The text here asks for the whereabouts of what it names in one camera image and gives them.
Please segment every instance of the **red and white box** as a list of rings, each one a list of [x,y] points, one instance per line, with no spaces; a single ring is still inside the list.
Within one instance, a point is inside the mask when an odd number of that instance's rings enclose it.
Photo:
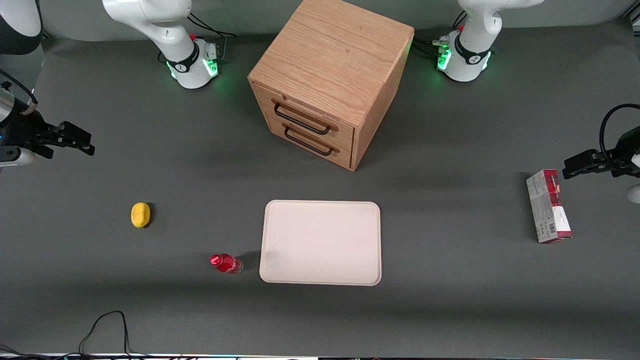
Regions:
[[[542,170],[527,179],[538,242],[555,243],[572,238],[571,227],[560,200],[558,170]]]

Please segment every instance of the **gray tabletop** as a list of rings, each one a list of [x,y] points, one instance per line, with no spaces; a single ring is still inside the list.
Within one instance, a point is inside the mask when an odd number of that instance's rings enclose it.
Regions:
[[[574,239],[539,245],[524,179],[597,146],[604,114],[640,99],[627,20],[506,29],[488,70],[454,83],[411,55],[355,173],[269,133],[246,75],[272,37],[230,41],[221,76],[180,88],[151,41],[47,44],[50,123],[94,157],[0,175],[0,342],[73,350],[100,314],[142,352],[395,357],[640,356],[637,179],[563,181]],[[621,111],[608,141],[637,126]],[[372,288],[266,284],[255,268],[273,199],[368,200],[382,214]],[[135,229],[135,202],[154,203]],[[245,254],[241,275],[213,252]],[[120,352],[107,318],[91,352]]]

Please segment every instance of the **black metal handle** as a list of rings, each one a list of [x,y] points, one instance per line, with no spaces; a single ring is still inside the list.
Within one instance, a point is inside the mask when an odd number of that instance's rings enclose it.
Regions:
[[[305,129],[307,129],[309,131],[313,131],[316,134],[326,135],[329,132],[329,130],[331,129],[330,126],[327,126],[326,129],[324,129],[324,130],[316,129],[313,126],[309,126],[309,125],[305,124],[304,122],[302,122],[300,120],[296,120],[296,119],[288,116],[287,114],[283,114],[283,113],[279,112],[278,111],[279,108],[280,108],[280,103],[276,102],[276,106],[273,107],[273,112],[275,112],[276,115],[278,115],[279,117],[282,117],[283,119],[287,119],[287,120],[291,121],[292,123],[294,123],[296,125],[300,125],[300,126],[304,127]]]
[[[291,130],[291,128],[289,126],[287,126],[284,129],[284,136],[286,136],[287,139],[292,140],[292,141],[294,141],[294,142],[306,147],[307,149],[309,149],[311,151],[317,152],[318,154],[320,154],[322,156],[329,156],[333,152],[333,147],[330,147],[328,151],[322,151],[322,150],[318,149],[317,147],[313,147],[313,146],[307,144],[306,142],[304,142],[304,141],[302,141],[300,139],[296,139],[295,137],[289,135],[289,130]]]

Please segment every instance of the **red bottle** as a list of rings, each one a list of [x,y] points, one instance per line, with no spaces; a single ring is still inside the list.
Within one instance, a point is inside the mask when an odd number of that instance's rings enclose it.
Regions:
[[[211,265],[218,269],[218,271],[229,274],[238,274],[243,268],[242,261],[229,254],[213,254],[209,261],[211,262]]]

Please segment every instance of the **white tray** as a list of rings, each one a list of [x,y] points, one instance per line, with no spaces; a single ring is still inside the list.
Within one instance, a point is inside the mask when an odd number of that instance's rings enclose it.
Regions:
[[[373,286],[381,276],[380,208],[375,203],[274,200],[267,205],[262,280]]]

